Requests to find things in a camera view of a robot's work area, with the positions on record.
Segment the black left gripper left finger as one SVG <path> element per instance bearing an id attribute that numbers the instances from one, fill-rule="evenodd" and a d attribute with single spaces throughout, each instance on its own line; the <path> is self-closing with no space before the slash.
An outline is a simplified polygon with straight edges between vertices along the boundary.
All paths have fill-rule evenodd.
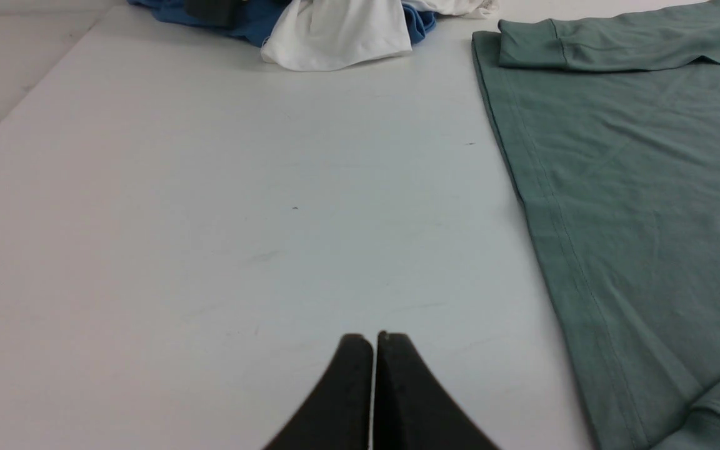
<path id="1" fill-rule="evenodd" d="M 265 448 L 368 448 L 373 369 L 368 340 L 343 335 L 320 380 Z"/>

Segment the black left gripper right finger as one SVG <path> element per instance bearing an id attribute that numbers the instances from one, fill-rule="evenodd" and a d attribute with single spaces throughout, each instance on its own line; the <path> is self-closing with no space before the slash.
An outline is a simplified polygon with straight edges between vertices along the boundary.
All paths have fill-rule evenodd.
<path id="1" fill-rule="evenodd" d="M 377 337 L 374 449 L 497 449 L 444 390 L 408 335 Z"/>

